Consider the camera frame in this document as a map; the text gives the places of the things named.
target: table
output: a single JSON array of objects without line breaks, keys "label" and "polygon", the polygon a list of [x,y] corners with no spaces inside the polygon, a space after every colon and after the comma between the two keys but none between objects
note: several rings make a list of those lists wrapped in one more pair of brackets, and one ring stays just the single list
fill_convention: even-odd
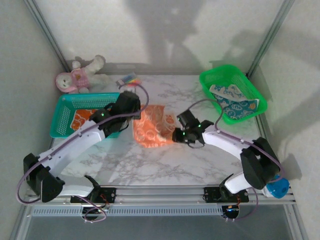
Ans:
[{"label": "table", "polygon": [[[165,105],[165,112],[178,115],[192,103],[205,98],[199,77],[195,75],[142,75],[139,76],[149,93],[150,103]],[[102,92],[115,92],[115,84],[101,88]],[[137,89],[141,104],[145,94]],[[210,102],[203,102],[192,109],[200,121],[215,122],[219,114]],[[254,118],[219,127],[249,139],[259,137]],[[55,139],[54,145],[61,139]],[[215,185],[232,173],[242,170],[241,162],[217,147],[205,145],[192,149],[175,143],[159,148],[143,148],[133,139],[132,125],[118,138],[105,139],[89,148],[70,163],[64,175],[92,176],[100,185]]]}]

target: stuffed bunny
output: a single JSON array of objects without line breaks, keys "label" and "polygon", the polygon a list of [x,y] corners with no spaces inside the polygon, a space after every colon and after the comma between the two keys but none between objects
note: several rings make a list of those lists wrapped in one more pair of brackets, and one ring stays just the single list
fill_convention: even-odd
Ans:
[{"label": "stuffed bunny", "polygon": [[95,56],[93,62],[82,67],[78,61],[72,62],[72,71],[60,73],[55,78],[58,89],[64,93],[89,93],[89,87],[95,84],[105,84],[109,77],[105,74],[96,74],[105,65],[105,61],[100,56]]}]

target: plastic basket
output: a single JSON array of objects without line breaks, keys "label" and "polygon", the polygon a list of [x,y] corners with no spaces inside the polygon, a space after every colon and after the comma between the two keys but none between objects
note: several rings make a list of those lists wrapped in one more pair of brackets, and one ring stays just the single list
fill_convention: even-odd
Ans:
[{"label": "plastic basket", "polygon": [[[205,71],[200,74],[199,81],[202,85],[205,95],[210,99],[215,100],[215,97],[209,90],[213,84],[222,85],[224,87],[228,87],[230,84],[234,84],[248,99],[260,100],[257,111],[241,119],[231,119],[224,113],[222,118],[227,124],[236,124],[249,118],[253,118],[259,114],[264,113],[268,108],[266,99],[236,66],[222,65],[209,71]],[[212,104],[215,106],[217,111],[221,113],[221,107],[216,102],[213,102]]]},{"label": "plastic basket", "polygon": [[[71,123],[77,109],[101,109],[109,103],[115,103],[118,96],[118,92],[62,95],[55,107],[50,136],[67,138],[75,132],[71,128]],[[118,135],[119,132],[113,133],[109,138],[117,138]]]}]

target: toy's face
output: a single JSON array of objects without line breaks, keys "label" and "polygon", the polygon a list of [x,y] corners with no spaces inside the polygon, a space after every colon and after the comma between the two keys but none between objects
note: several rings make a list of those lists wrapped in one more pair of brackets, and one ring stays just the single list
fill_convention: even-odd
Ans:
[{"label": "toy's face", "polygon": [[62,89],[67,89],[72,85],[72,78],[69,74],[61,74],[57,77],[56,84]]}]

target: pink outfit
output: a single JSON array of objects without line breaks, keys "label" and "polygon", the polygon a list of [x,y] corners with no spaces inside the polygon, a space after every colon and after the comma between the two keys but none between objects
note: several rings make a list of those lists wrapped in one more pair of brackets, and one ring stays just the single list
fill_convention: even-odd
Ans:
[{"label": "pink outfit", "polygon": [[72,70],[72,72],[68,72],[68,73],[64,72],[64,73],[60,73],[59,75],[62,75],[62,74],[68,74],[72,78],[72,85],[68,88],[63,89],[59,87],[57,84],[57,87],[60,89],[60,91],[64,93],[78,93],[79,92],[78,89],[88,88],[90,86],[89,79],[84,68],[77,68]]}]

